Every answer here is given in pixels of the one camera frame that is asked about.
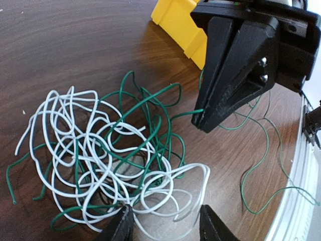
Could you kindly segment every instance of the wood grain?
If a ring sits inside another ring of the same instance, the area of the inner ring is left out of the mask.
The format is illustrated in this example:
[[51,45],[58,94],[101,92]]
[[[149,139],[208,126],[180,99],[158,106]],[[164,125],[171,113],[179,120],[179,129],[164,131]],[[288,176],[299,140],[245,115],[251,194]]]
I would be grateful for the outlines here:
[[[50,90],[66,92],[74,85],[77,91],[95,89],[102,96],[117,90],[124,74],[134,70],[139,84],[151,92],[173,82],[183,85],[182,102],[170,114],[194,108],[200,71],[176,43],[150,21],[155,4],[152,0],[3,0],[0,3],[4,10],[0,13],[1,240],[81,241],[96,236],[83,226],[63,233],[50,229],[58,209],[49,192],[44,200],[32,201],[41,190],[32,160],[11,172],[18,202],[12,204],[6,168],[17,160],[15,146],[29,117]],[[126,88],[134,91],[131,85]],[[163,98],[171,101],[175,95]],[[262,117],[266,107],[267,96],[254,116]],[[299,96],[275,86],[268,116],[283,137],[287,170],[294,154],[299,112]],[[224,125],[235,126],[240,122],[239,117],[232,115]],[[270,152],[262,166],[249,177],[245,188],[253,210],[259,210],[272,193],[286,183],[279,167],[277,134],[268,123],[264,126],[270,134]],[[281,195],[262,214],[255,216],[242,206],[239,190],[242,174],[264,154],[266,140],[260,127],[248,122],[238,131],[215,129],[205,134],[192,126],[191,117],[186,116],[175,121],[174,132],[186,142],[188,162],[202,162],[211,167],[205,202],[242,241],[264,240]],[[27,151],[24,144],[20,156]],[[190,173],[180,185],[196,191],[198,180],[199,173]],[[149,220],[152,220],[149,228],[158,226],[157,218]],[[198,238],[195,228],[185,240]],[[137,228],[135,240],[148,239]]]

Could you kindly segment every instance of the screw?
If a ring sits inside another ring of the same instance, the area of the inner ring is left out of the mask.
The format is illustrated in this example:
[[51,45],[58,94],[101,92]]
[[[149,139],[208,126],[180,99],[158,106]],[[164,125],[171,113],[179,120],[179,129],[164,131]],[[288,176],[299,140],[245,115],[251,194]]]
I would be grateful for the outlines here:
[[266,75],[261,75],[260,76],[260,79],[264,82],[264,83],[266,83],[267,82],[267,80],[269,79],[269,76],[266,74]]
[[203,230],[203,238],[204,238],[204,241],[208,241],[208,240],[209,240],[209,239],[207,238],[207,235],[206,235],[205,230]]
[[264,68],[267,66],[267,59],[264,57],[259,61],[259,64]]

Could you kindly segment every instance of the wooden table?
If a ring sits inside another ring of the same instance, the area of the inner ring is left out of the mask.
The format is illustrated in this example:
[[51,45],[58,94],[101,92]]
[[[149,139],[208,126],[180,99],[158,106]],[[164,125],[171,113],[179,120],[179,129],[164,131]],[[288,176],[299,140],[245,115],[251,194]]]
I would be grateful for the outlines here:
[[[140,85],[151,92],[179,82],[183,85],[179,113],[194,109],[200,70],[187,59],[180,47],[150,20],[155,0],[3,0],[0,3],[0,185],[1,240],[92,240],[97,234],[83,226],[65,232],[50,229],[58,209],[47,192],[41,201],[41,181],[29,159],[11,172],[17,205],[13,205],[5,179],[6,168],[17,160],[14,150],[30,116],[48,92],[61,93],[74,85],[77,91],[94,89],[102,96],[119,89],[120,81],[134,70]],[[262,117],[267,107],[263,97],[254,116]],[[268,116],[280,129],[284,142],[284,162],[289,170],[294,154],[300,114],[300,97],[275,86]],[[235,126],[234,115],[225,122]],[[258,210],[286,178],[279,167],[279,142],[274,129],[267,127],[271,148],[267,160],[249,177],[245,195]],[[265,151],[265,135],[248,122],[234,132],[215,129],[210,134],[197,130],[186,116],[174,123],[174,132],[187,146],[187,162],[211,167],[205,203],[243,241],[264,240],[273,221],[281,195],[260,215],[242,206],[240,179]],[[19,157],[28,151],[25,143]],[[183,179],[186,188],[198,187],[198,176]],[[157,219],[152,224],[157,227]],[[136,229],[135,240],[148,240]],[[198,230],[185,240],[198,240]]]

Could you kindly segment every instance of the wire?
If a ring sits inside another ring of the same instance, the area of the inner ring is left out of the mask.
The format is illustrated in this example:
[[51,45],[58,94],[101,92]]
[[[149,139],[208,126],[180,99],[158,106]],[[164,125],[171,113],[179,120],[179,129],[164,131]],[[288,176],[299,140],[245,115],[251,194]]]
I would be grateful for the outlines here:
[[[139,91],[140,97],[135,97],[124,91],[124,85],[129,79]],[[163,104],[158,100],[159,95],[173,88],[179,91],[178,98],[174,103]],[[107,101],[114,95],[118,95],[119,108]],[[135,102],[133,107],[126,112],[123,105],[125,96]],[[186,164],[184,140],[172,131],[172,121],[175,119],[203,112],[202,109],[188,111],[170,118],[167,108],[177,105],[181,97],[182,86],[179,83],[167,86],[152,94],[137,85],[134,72],[125,75],[119,91],[112,92],[102,98],[98,98],[97,92],[93,90],[75,92],[73,86],[66,94],[59,94],[55,90],[50,91],[46,100],[30,118],[15,154],[18,154],[20,146],[28,134],[30,134],[30,152],[7,169],[7,182],[14,204],[16,204],[16,198],[9,179],[10,169],[30,155],[43,182],[40,195],[33,200],[42,199],[47,187],[52,192],[54,201],[60,210],[60,213],[52,220],[52,228],[66,230],[81,223],[94,231],[101,232],[102,230],[95,225],[117,214],[121,207],[127,203],[133,207],[134,220],[141,231],[153,240],[162,240],[149,234],[138,217],[153,214],[158,218],[172,217],[173,222],[178,222],[193,212],[199,212],[210,175],[209,167],[204,164]],[[159,113],[151,113],[150,105],[158,106],[164,112],[165,118],[162,118]],[[85,130],[76,124],[77,110],[79,109],[89,113]],[[127,118],[129,119],[133,113],[134,116],[138,109],[143,111],[147,127],[135,127],[127,123]],[[42,123],[45,143],[34,147],[35,126],[38,118]],[[60,123],[64,123],[66,128],[62,129]],[[164,123],[167,123],[167,131],[161,135],[161,127]],[[117,144],[120,143],[120,140],[126,143],[126,140],[133,136],[140,139],[139,145],[119,148]],[[180,141],[181,154],[173,151],[173,138]],[[47,148],[52,156],[52,161],[47,166],[45,173],[42,171],[42,159],[38,159],[35,153],[39,148]],[[145,156],[143,164],[134,161],[139,153],[143,153]],[[174,157],[179,160],[177,167],[174,167],[172,161]],[[136,170],[135,173],[126,174],[122,171],[127,167],[132,167]],[[74,178],[66,179],[64,177],[64,173],[68,173],[66,168],[74,173]],[[182,178],[186,172],[195,168],[203,171],[203,179],[199,194],[193,197],[187,190],[175,188],[175,180]],[[184,199],[183,205],[175,199],[175,193],[187,197]],[[107,200],[108,205],[97,205],[97,200],[94,198],[96,194],[100,194],[104,199],[101,202]],[[146,201],[152,195],[161,196],[162,199],[158,204],[150,207]],[[60,197],[74,199],[77,205],[64,208]],[[169,201],[174,203],[176,211],[166,214],[157,212],[159,208],[168,205]],[[73,217],[72,213],[75,211],[81,212],[81,217]],[[67,218],[73,224],[63,228],[55,227],[56,221],[61,217]],[[183,235],[171,240],[179,240],[188,235],[196,221],[197,219]]]
[[253,118],[251,117],[251,114],[253,113],[254,109],[257,108],[257,106],[258,106],[258,104],[259,104],[259,102],[260,102],[260,99],[261,99],[261,96],[258,98],[258,100],[256,101],[256,104],[252,107],[252,110],[250,111],[250,113],[249,113],[248,115],[241,114],[241,113],[239,113],[239,112],[237,112],[237,111],[235,112],[237,115],[242,116],[242,117],[245,118],[244,121],[242,122],[242,124],[240,124],[240,125],[237,126],[236,128],[226,128],[226,127],[220,126],[220,127],[222,127],[223,129],[225,129],[225,130],[234,131],[234,130],[238,130],[238,129],[240,129],[241,127],[243,127],[244,124],[247,122],[247,120],[251,120],[251,121],[255,122],[257,125],[259,125],[259,126],[263,129],[264,134],[265,134],[265,136],[266,136],[266,150],[265,150],[265,153],[264,153],[262,159],[261,159],[254,167],[250,168],[250,169],[245,173],[245,177],[244,177],[244,179],[242,180],[242,184],[241,184],[241,197],[242,197],[242,202],[244,203],[244,206],[246,207],[246,209],[247,209],[250,213],[255,214],[255,215],[258,215],[258,214],[260,214],[262,211],[264,211],[264,210],[268,207],[268,205],[270,204],[270,202],[273,200],[273,198],[274,198],[278,193],[280,193],[280,192],[282,192],[282,191],[285,191],[285,190],[287,190],[287,189],[295,189],[295,190],[297,190],[298,193],[299,193],[300,195],[302,195],[302,197],[304,197],[309,203],[311,203],[312,205],[320,206],[320,202],[318,202],[309,192],[307,192],[306,190],[304,190],[304,189],[301,188],[301,187],[297,187],[297,186],[294,185],[293,181],[291,180],[290,176],[287,174],[287,172],[286,172],[286,170],[285,170],[285,168],[284,168],[283,158],[282,158],[283,142],[282,142],[281,134],[280,134],[278,128],[276,127],[276,125],[275,125],[269,118],[266,117],[266,115],[267,115],[267,113],[268,113],[268,111],[269,111],[269,109],[270,109],[270,103],[271,103],[271,92],[269,91],[268,107],[267,107],[267,110],[266,110],[266,112],[265,112],[262,120],[268,121],[268,122],[273,126],[273,128],[276,130],[276,132],[277,132],[277,135],[278,135],[278,138],[279,138],[279,142],[280,142],[279,158],[280,158],[281,169],[282,169],[283,173],[286,175],[286,177],[288,178],[288,180],[289,180],[289,182],[291,183],[292,186],[288,186],[288,187],[281,188],[281,189],[277,190],[277,191],[267,200],[267,202],[263,205],[263,207],[262,207],[260,210],[258,210],[258,211],[253,211],[253,210],[249,207],[249,205],[248,205],[248,203],[247,203],[247,201],[246,201],[246,198],[245,198],[245,194],[244,194],[244,188],[245,188],[246,180],[248,179],[249,175],[250,175],[254,170],[256,170],[256,169],[264,162],[264,160],[266,159],[267,154],[268,154],[268,152],[269,152],[269,148],[270,148],[269,134],[268,134],[266,128],[265,128],[258,120],[255,120],[255,119],[253,119]]
[[202,72],[201,72],[201,74],[200,74],[200,78],[199,78],[199,90],[201,90],[201,87],[202,87],[204,70],[205,70],[205,68],[202,70]]

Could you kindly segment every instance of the green wire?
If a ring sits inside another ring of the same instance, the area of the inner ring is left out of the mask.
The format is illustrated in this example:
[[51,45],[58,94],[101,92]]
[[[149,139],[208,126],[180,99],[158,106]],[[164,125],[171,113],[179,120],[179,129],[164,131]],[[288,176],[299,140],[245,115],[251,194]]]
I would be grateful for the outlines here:
[[[45,147],[46,146],[46,143],[43,143],[43,144],[40,144],[38,146],[36,146],[33,150],[36,151],[42,147]],[[25,154],[21,159],[19,159],[18,161],[16,161],[15,163],[11,164],[8,166],[7,168],[7,171],[6,171],[6,180],[7,180],[7,185],[8,185],[8,189],[9,189],[9,192],[10,192],[10,195],[11,195],[11,198],[13,200],[13,203],[16,204],[17,203],[17,200],[16,200],[16,197],[15,197],[15,194],[14,194],[14,190],[12,188],[12,184],[11,184],[11,181],[10,181],[10,169],[18,164],[20,164],[22,161],[24,161],[28,156],[30,155],[30,152],[28,152],[27,154]]]
[[202,72],[201,72],[201,74],[200,74],[200,78],[199,78],[199,90],[201,90],[201,88],[202,88],[202,81],[203,81],[204,70],[205,70],[205,68],[202,70]]
[[173,116],[173,117],[171,118],[171,121],[175,120],[176,118],[185,116],[185,115],[202,113],[203,111],[204,111],[203,109],[196,109],[196,110],[194,110],[194,111],[188,111],[188,112],[185,112],[185,113],[177,114],[177,115],[175,115],[175,116]]
[[[276,127],[276,125],[269,119],[269,118],[264,118],[265,120],[267,120],[273,127],[274,129],[276,130],[276,133],[279,137],[279,142],[280,142],[280,153],[279,153],[279,158],[280,158],[280,165],[281,165],[281,169],[282,169],[282,172],[285,174],[285,176],[288,178],[288,180],[290,181],[291,185],[293,186],[292,188],[296,188],[296,189],[299,189],[297,188],[295,185],[294,185],[294,182],[292,181],[292,179],[290,178],[290,176],[288,175],[288,173],[286,172],[285,170],[285,167],[284,167],[284,163],[283,163],[283,157],[282,157],[282,151],[283,151],[283,141],[282,141],[282,137],[281,137],[281,134],[280,134],[280,131],[278,130],[278,128]],[[299,192],[299,194],[304,197],[309,203],[311,203],[312,205],[317,205],[317,206],[320,206],[320,202],[318,202],[315,198],[312,197],[312,199],[314,200],[314,203],[311,202],[309,199],[307,199],[306,196],[304,196],[301,192]]]
[[266,112],[265,112],[263,118],[265,118],[267,113],[269,112],[270,106],[271,106],[271,90],[269,90],[269,101],[268,101],[267,109],[266,109]]
[[[52,167],[52,162],[50,162],[49,163],[49,165],[48,165],[48,167],[47,167],[47,169],[46,169],[46,172],[45,172],[45,179],[47,180],[47,178],[48,178],[48,175],[49,175],[49,171],[50,171],[50,169],[51,169],[51,167]],[[43,184],[42,185],[42,190],[41,190],[41,193],[40,193],[40,195],[38,196],[38,197],[34,197],[32,200],[34,200],[34,201],[38,201],[38,200],[41,200],[41,199],[43,199],[44,198],[44,196],[45,196],[45,191],[46,191],[46,185],[45,184]]]
[[[125,82],[127,81],[127,78],[128,78],[128,76],[132,76],[132,81],[133,81],[133,84],[135,85],[135,87],[139,90],[139,92],[142,94],[142,97],[143,97],[143,100],[142,101],[140,101],[140,102],[138,102],[133,108],[131,108],[127,113],[125,113],[123,116],[122,116],[122,118],[120,118],[117,122],[116,122],[116,124],[113,126],[113,128],[111,128],[110,130],[109,130],[109,132],[107,133],[107,135],[106,135],[106,137],[110,134],[110,132],[111,131],[113,131],[113,129],[117,126],[117,124],[119,123],[119,122],[121,122],[122,120],[124,120],[129,114],[131,114],[133,111],[135,111],[137,108],[139,108],[139,107],[142,107],[143,108],[143,104],[146,104],[148,101],[149,102],[151,102],[152,101],[152,103],[154,104],[154,105],[157,105],[157,106],[160,106],[162,109],[163,109],[163,111],[165,112],[165,114],[166,114],[166,118],[167,118],[167,120],[168,120],[168,135],[166,135],[166,142],[165,142],[165,147],[167,147],[167,146],[169,146],[169,154],[171,154],[172,152],[171,152],[171,129],[172,129],[172,127],[171,127],[171,119],[169,118],[169,115],[168,115],[168,112],[167,112],[167,110],[166,110],[166,106],[167,107],[171,107],[171,106],[174,106],[174,105],[176,105],[176,104],[178,104],[178,102],[181,100],[181,95],[182,95],[182,86],[180,85],[180,84],[178,84],[178,83],[175,83],[175,84],[172,84],[172,85],[170,85],[170,86],[168,86],[168,87],[166,87],[166,88],[164,88],[164,89],[162,89],[161,91],[159,91],[159,92],[157,92],[157,93],[155,93],[155,94],[150,94],[145,88],[143,88],[143,87],[138,87],[138,85],[136,84],[136,82],[135,82],[135,79],[134,79],[134,74],[133,74],[133,72],[130,72],[130,73],[128,73],[127,75],[125,75],[125,77],[123,78],[123,80],[122,80],[122,83],[121,83],[121,88],[120,88],[120,91],[119,91],[119,95],[120,96],[122,96],[122,90],[123,90],[123,86],[124,86],[124,84],[125,84]],[[168,91],[169,89],[171,89],[171,88],[174,88],[174,87],[176,87],[176,86],[178,86],[178,88],[179,88],[179,97],[178,97],[178,100],[174,103],[174,104],[168,104],[168,105],[163,105],[156,97],[158,96],[158,95],[160,95],[160,94],[162,94],[162,93],[164,93],[164,92],[166,92],[166,91]],[[144,113],[149,113],[149,109],[147,109],[147,111],[145,111],[145,109],[143,109],[144,110]],[[180,116],[183,116],[183,115],[187,115],[187,114],[194,114],[194,113],[200,113],[202,110],[196,110],[196,111],[190,111],[190,112],[187,112],[187,113],[183,113],[183,114],[180,114]],[[158,130],[159,130],[159,128],[160,128],[160,126],[158,125],[156,128],[153,128],[153,126],[152,126],[152,124],[154,124],[154,121],[151,121],[150,122],[150,118],[148,117],[148,115],[146,115],[146,119],[147,119],[147,121],[149,121],[149,123],[151,123],[151,125],[149,125],[149,129],[150,129],[150,136],[149,136],[149,138],[144,142],[144,143],[142,143],[135,151],[133,151],[132,153],[130,153],[128,156],[126,156],[126,158],[125,159],[122,159],[122,162],[115,168],[115,172],[120,168],[120,166],[125,162],[125,161],[127,161],[129,158],[131,158],[132,156],[134,156],[137,152],[139,152],[139,150],[140,150],[140,148],[142,148],[143,146],[145,146],[146,144],[147,144],[147,142],[149,142],[149,141],[154,141],[154,142],[156,142],[158,145],[156,145],[156,146],[162,146],[162,144],[159,142],[159,138],[158,137],[156,137],[156,134],[157,134],[157,132],[158,132]],[[159,157],[159,156],[157,156],[156,158],[157,158],[157,161],[158,161],[158,167],[160,167],[161,166],[161,164],[160,164],[160,161],[161,161],[161,158],[162,158],[162,156],[164,156],[164,153],[165,153],[165,150],[166,150],[166,148],[164,148],[163,149],[163,151],[162,151],[162,154],[161,154],[161,156]]]
[[[88,205],[88,206],[87,206],[87,209],[103,209],[103,208],[105,209],[105,208],[116,207],[116,206],[118,206],[118,205],[119,205],[119,204],[113,204],[113,205]],[[61,217],[64,216],[65,214],[70,213],[70,212],[73,212],[73,211],[81,210],[81,209],[82,209],[82,207],[80,207],[80,206],[74,206],[74,207],[69,207],[69,208],[67,208],[66,210],[64,210],[63,212],[59,213],[58,215],[56,215],[56,216],[52,219],[50,227],[51,227],[52,229],[56,230],[56,231],[66,231],[66,230],[69,230],[69,229],[75,227],[75,226],[77,225],[76,223],[74,223],[74,224],[72,224],[72,225],[70,225],[70,226],[67,226],[67,227],[57,228],[57,227],[55,227],[55,223],[56,223],[56,221],[57,221],[59,218],[61,218]]]
[[252,113],[254,112],[254,110],[257,108],[257,106],[260,103],[262,96],[259,97],[259,99],[257,100],[256,104],[254,105],[254,107],[251,109],[250,113],[245,117],[244,121],[237,127],[233,127],[233,128],[229,128],[229,127],[225,127],[223,125],[219,125],[220,128],[223,128],[227,131],[235,131],[238,130],[240,128],[242,128],[244,126],[244,124],[248,121],[248,119],[250,118],[250,116],[252,115]]
[[[243,116],[243,117],[246,117],[245,115],[240,114],[240,113],[238,113],[238,112],[236,112],[236,114],[238,114],[238,115],[240,115],[240,116]],[[270,202],[273,200],[273,198],[274,198],[278,193],[280,193],[280,192],[282,192],[282,191],[284,191],[284,190],[286,190],[286,189],[296,189],[296,190],[303,191],[303,192],[305,192],[312,200],[314,200],[315,203],[312,203],[312,202],[311,202],[310,200],[308,200],[304,195],[302,195],[303,197],[306,198],[307,201],[309,201],[309,202],[310,202],[311,204],[313,204],[313,205],[317,204],[318,206],[320,206],[320,203],[317,202],[316,199],[313,198],[313,196],[312,196],[310,193],[308,193],[306,190],[304,190],[303,188],[300,188],[300,187],[295,187],[295,186],[293,186],[293,187],[281,188],[281,189],[279,189],[278,191],[276,191],[259,211],[255,212],[255,211],[253,211],[253,210],[250,209],[250,207],[248,206],[248,203],[246,202],[245,196],[244,196],[244,186],[245,186],[245,182],[246,182],[248,176],[251,174],[251,172],[253,172],[255,169],[257,169],[257,168],[263,163],[263,161],[266,159],[267,153],[268,153],[268,151],[269,151],[269,136],[268,136],[268,133],[267,133],[266,129],[264,128],[264,126],[263,126],[260,122],[258,122],[257,120],[255,120],[255,119],[253,119],[253,118],[251,118],[251,117],[249,117],[249,119],[252,120],[252,121],[254,121],[254,122],[256,122],[256,123],[264,130],[264,133],[265,133],[265,135],[266,135],[266,140],[267,140],[267,146],[266,146],[266,151],[265,151],[265,154],[264,154],[263,158],[262,158],[253,168],[251,168],[251,169],[246,173],[246,175],[245,175],[245,177],[244,177],[244,179],[243,179],[243,181],[242,181],[242,185],[241,185],[241,196],[242,196],[242,200],[243,200],[243,203],[244,203],[246,209],[247,209],[250,213],[258,215],[258,214],[260,214],[262,211],[264,211],[264,210],[267,208],[267,206],[270,204]],[[286,176],[289,178],[289,176],[287,175],[287,173],[286,173],[286,171],[285,171],[285,169],[284,169],[283,166],[282,166],[282,169],[283,169],[283,172],[286,174]]]

